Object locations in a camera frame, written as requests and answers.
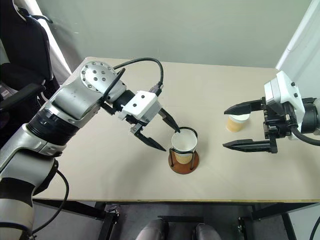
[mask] brown coaster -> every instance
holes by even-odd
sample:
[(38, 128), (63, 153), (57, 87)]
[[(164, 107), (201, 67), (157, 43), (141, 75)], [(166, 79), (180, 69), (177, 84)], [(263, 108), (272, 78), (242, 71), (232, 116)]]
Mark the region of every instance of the brown coaster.
[(187, 164), (181, 164), (176, 160), (176, 156), (175, 156), (174, 152), (172, 152), (172, 154), (169, 154), (168, 161), (169, 161), (170, 168), (173, 171), (175, 171), (177, 174), (189, 174), (189, 173), (192, 173), (198, 167), (199, 155), (198, 155), (197, 151), (194, 152), (194, 160), (193, 160), (193, 168), (192, 169), (190, 169), (191, 165), (192, 165), (192, 161)]

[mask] gray wall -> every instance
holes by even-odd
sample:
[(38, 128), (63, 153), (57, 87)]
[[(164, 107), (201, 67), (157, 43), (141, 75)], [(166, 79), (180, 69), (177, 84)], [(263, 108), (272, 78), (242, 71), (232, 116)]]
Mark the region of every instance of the gray wall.
[(37, 0), (73, 71), (84, 57), (274, 67), (310, 0)]

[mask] black table frame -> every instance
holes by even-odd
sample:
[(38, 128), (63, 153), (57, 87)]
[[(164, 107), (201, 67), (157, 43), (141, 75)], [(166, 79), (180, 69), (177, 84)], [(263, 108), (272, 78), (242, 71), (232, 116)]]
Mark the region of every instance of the black table frame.
[[(58, 208), (61, 204), (61, 200), (42, 200), (34, 199), (34, 202), (40, 205), (46, 205), (53, 208)], [(251, 206), (252, 212), (250, 216), (239, 216), (238, 218), (238, 229), (244, 235), (245, 240), (254, 240), (253, 234), (253, 222), (261, 221), (266, 218), (282, 216), (285, 230), (289, 240), (296, 240), (296, 235), (290, 221), (289, 212), (300, 210), (303, 208), (312, 207), (316, 205), (316, 202), (295, 202), (295, 203), (274, 203), (266, 207), (262, 207), (263, 203), (256, 202), (168, 202), (168, 201), (126, 201), (126, 202), (102, 202), (98, 201), (95, 203), (95, 206), (89, 206), (78, 201), (67, 201), (63, 207), (63, 211), (78, 214), (86, 217), (95, 218), (97, 220), (103, 221), (101, 231), (98, 237), (98, 240), (109, 240), (112, 234), (114, 225), (117, 223), (119, 213), (105, 211), (106, 205), (127, 205), (127, 204), (172, 204), (172, 205), (227, 205), (227, 206)], [(181, 222), (189, 221), (188, 219), (179, 218)]]

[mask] paper cup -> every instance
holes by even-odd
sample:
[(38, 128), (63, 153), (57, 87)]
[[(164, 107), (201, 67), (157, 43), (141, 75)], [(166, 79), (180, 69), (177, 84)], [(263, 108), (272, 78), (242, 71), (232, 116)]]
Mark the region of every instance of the paper cup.
[[(198, 143), (196, 133), (188, 128), (180, 128), (171, 139), (172, 147), (179, 152), (194, 152)], [(177, 153), (175, 159), (180, 164), (188, 164), (192, 160), (192, 153)]]
[(226, 129), (233, 133), (239, 132), (244, 128), (249, 117), (250, 114), (229, 115), (228, 122), (226, 123)]

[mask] beige table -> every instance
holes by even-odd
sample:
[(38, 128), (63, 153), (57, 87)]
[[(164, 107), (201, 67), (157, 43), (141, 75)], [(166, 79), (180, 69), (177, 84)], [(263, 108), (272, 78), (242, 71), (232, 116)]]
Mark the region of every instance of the beige table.
[[(106, 58), (115, 66), (124, 62)], [(320, 147), (279, 139), (278, 153), (244, 153), (223, 143), (264, 140), (263, 113), (253, 112), (239, 133), (226, 130), (228, 107), (261, 98), (273, 68), (164, 62), (163, 107), (182, 126), (198, 132), (198, 168), (173, 172), (169, 152), (146, 146), (130, 125), (103, 109), (67, 144), (59, 169), (70, 183), (69, 200), (89, 201), (320, 201)], [(149, 90), (159, 80), (152, 62), (126, 67), (122, 80), (133, 92)], [(167, 150), (174, 131), (157, 116), (143, 131)], [(37, 197), (62, 199), (59, 176)]]

